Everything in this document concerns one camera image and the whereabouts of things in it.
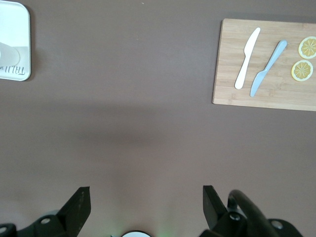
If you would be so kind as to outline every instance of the wooden cutting board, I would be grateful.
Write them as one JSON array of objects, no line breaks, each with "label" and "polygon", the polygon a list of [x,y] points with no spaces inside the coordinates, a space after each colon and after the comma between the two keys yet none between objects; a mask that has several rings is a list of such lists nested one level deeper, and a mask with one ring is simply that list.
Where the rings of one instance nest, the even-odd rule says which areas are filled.
[{"label": "wooden cutting board", "polygon": [[[244,47],[252,32],[261,31],[252,51],[242,89],[234,84],[244,60]],[[316,57],[308,59],[314,66],[312,76],[303,82],[292,78],[292,66],[303,58],[300,42],[316,36],[316,24],[224,19],[218,51],[213,103],[289,110],[316,111]],[[254,97],[252,82],[262,71],[280,40],[287,47],[262,81]]]}]

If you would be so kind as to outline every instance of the knife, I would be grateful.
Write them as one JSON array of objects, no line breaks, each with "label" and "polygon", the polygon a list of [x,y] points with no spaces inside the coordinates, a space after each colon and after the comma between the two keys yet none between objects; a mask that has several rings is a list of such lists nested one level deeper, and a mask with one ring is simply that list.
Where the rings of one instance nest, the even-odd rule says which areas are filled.
[{"label": "knife", "polygon": [[286,46],[287,46],[287,41],[286,40],[281,40],[277,44],[277,46],[276,46],[276,48],[275,48],[270,60],[268,61],[266,67],[264,68],[263,71],[258,72],[258,74],[256,75],[255,79],[253,80],[252,87],[251,87],[251,90],[250,90],[250,96],[251,97],[255,96],[255,94],[256,94],[256,92],[257,92],[257,90],[258,90],[258,88],[259,88],[259,86],[260,86],[260,84],[261,84],[261,82],[263,80],[263,78],[265,78],[266,74],[268,73],[268,71],[270,70],[272,65],[276,62],[277,58],[279,58],[279,56],[281,55],[283,50],[286,48]]},{"label": "knife", "polygon": [[243,52],[245,53],[245,59],[243,61],[242,67],[240,69],[240,72],[239,72],[238,77],[237,77],[236,82],[235,82],[236,89],[241,89],[243,86],[243,83],[244,83],[245,77],[246,77],[247,67],[248,67],[249,60],[250,60],[250,56],[251,56],[253,47],[255,46],[255,43],[256,43],[256,40],[258,38],[259,33],[260,33],[260,28],[258,27],[257,29],[254,30],[254,32],[249,37],[249,39],[246,43],[245,49],[243,50]]}]

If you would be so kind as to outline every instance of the bolt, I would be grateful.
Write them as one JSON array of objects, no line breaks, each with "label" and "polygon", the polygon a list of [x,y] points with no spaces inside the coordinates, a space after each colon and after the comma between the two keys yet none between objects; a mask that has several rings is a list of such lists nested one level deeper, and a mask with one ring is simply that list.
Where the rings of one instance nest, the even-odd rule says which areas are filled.
[{"label": "bolt", "polygon": [[5,227],[5,226],[4,226],[4,227],[1,227],[1,228],[0,228],[0,234],[6,232],[7,229],[8,229],[8,228]]},{"label": "bolt", "polygon": [[229,217],[234,220],[234,221],[239,221],[240,220],[240,216],[237,213],[232,213],[229,215]]},{"label": "bolt", "polygon": [[48,222],[50,222],[50,218],[44,218],[40,221],[41,224],[47,224]]},{"label": "bolt", "polygon": [[283,225],[282,225],[282,223],[281,223],[280,221],[271,221],[271,224],[272,224],[275,228],[277,228],[277,229],[279,229],[279,230],[281,230],[281,229],[283,228]]}]

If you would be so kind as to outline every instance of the lemon slice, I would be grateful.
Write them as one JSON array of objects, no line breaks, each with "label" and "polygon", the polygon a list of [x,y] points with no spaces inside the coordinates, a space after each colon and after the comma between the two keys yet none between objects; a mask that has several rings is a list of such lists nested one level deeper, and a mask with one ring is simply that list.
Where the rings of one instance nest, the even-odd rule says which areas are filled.
[{"label": "lemon slice", "polygon": [[314,58],[316,56],[316,37],[309,36],[303,39],[298,47],[298,53],[305,59]]},{"label": "lemon slice", "polygon": [[305,81],[313,74],[313,66],[307,60],[295,63],[291,70],[292,77],[297,81]]}]

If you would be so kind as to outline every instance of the white tray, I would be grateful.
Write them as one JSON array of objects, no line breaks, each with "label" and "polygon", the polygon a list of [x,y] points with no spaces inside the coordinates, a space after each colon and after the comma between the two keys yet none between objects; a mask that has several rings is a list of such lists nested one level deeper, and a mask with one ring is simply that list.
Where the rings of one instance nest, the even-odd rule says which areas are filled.
[{"label": "white tray", "polygon": [[0,42],[20,54],[17,65],[0,65],[0,79],[23,81],[31,75],[30,14],[18,2],[0,0]]}]

